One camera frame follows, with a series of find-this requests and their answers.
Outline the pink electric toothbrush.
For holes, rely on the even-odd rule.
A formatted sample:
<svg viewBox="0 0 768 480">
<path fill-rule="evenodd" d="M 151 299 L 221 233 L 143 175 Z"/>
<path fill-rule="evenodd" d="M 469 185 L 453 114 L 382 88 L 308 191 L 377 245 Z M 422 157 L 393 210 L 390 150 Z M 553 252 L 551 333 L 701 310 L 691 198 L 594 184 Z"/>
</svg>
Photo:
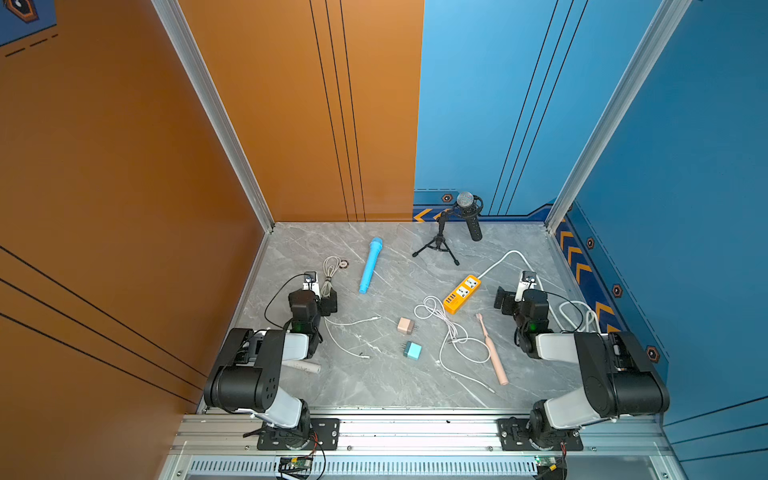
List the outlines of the pink electric toothbrush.
<svg viewBox="0 0 768 480">
<path fill-rule="evenodd" d="M 494 369 L 494 373 L 496 375 L 496 378 L 501 386 L 506 386 L 509 384 L 508 377 L 506 375 L 505 369 L 503 367 L 503 364 L 500 360 L 500 357 L 498 355 L 498 352 L 496 350 L 495 344 L 493 340 L 491 339 L 488 330 L 485 326 L 483 316 L 480 313 L 477 313 L 475 315 L 476 319 L 480 323 L 480 326 L 482 328 L 482 332 L 484 335 L 484 342 L 486 347 L 489 351 L 489 359 L 491 361 L 492 367 Z"/>
</svg>

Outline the orange power strip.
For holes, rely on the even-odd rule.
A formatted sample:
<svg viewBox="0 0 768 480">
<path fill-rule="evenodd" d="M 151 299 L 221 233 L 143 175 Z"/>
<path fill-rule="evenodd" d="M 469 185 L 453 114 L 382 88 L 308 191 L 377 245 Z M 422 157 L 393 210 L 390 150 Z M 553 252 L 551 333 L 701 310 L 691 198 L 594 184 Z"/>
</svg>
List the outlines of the orange power strip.
<svg viewBox="0 0 768 480">
<path fill-rule="evenodd" d="M 461 307 L 477 291 L 482 281 L 474 276 L 468 275 L 446 298 L 443 300 L 444 310 L 451 315 L 456 314 Z"/>
</svg>

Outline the teal charger cube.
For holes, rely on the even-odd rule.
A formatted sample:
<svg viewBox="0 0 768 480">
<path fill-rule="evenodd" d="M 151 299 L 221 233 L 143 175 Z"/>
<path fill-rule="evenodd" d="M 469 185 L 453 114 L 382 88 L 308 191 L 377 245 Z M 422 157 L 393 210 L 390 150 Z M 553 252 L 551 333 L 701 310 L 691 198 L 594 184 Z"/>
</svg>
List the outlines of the teal charger cube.
<svg viewBox="0 0 768 480">
<path fill-rule="evenodd" d="M 421 356 L 422 352 L 422 346 L 413 342 L 408 341 L 405 344 L 403 354 L 406 358 L 412 359 L 412 360 L 418 360 Z"/>
</svg>

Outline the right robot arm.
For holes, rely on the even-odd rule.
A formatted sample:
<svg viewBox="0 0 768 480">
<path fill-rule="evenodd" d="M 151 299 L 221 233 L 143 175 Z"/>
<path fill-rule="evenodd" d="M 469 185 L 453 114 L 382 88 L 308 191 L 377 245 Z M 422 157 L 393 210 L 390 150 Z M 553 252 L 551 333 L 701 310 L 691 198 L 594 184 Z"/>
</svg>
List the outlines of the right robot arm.
<svg viewBox="0 0 768 480">
<path fill-rule="evenodd" d="M 516 449 L 579 450 L 584 426 L 666 412 L 670 394 L 634 334 L 556 333 L 549 328 L 548 293 L 497 289 L 494 307 L 514 318 L 515 344 L 536 360 L 572 363 L 582 386 L 557 398 L 537 401 L 528 420 L 501 421 L 501 434 Z"/>
</svg>

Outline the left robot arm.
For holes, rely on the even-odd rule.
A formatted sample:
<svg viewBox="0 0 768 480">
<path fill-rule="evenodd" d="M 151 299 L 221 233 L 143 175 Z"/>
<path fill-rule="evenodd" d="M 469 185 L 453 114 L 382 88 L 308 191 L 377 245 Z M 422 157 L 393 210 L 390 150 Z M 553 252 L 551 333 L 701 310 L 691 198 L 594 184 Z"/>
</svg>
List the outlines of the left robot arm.
<svg viewBox="0 0 768 480">
<path fill-rule="evenodd" d="M 306 401 L 280 387 L 283 363 L 312 358 L 323 341 L 320 323 L 337 311 L 337 295 L 296 290 L 288 295 L 292 318 L 283 329 L 229 331 L 203 389 L 204 402 L 233 415 L 262 421 L 245 438 L 260 450 L 302 450 L 322 446 L 336 429 L 314 420 Z"/>
</svg>

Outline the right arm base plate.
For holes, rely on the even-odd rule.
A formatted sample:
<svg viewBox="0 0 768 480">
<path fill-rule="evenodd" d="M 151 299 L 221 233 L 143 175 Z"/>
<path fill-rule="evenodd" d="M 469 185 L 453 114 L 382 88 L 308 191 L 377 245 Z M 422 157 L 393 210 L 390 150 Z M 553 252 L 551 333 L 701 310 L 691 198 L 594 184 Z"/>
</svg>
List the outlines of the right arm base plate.
<svg viewBox="0 0 768 480">
<path fill-rule="evenodd" d="M 496 421 L 504 451 L 580 452 L 584 445 L 577 429 L 554 429 L 546 422 L 534 424 L 529 418 L 506 417 Z"/>
</svg>

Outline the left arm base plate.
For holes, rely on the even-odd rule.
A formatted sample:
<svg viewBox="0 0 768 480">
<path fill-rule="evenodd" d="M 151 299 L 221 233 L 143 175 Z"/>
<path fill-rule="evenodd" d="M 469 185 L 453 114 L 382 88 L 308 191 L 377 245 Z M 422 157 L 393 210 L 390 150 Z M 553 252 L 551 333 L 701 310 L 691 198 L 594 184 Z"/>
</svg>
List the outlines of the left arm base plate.
<svg viewBox="0 0 768 480">
<path fill-rule="evenodd" d="M 310 417 L 292 429 L 264 426 L 258 435 L 259 451 L 312 450 L 335 451 L 341 421 L 332 417 Z"/>
</svg>

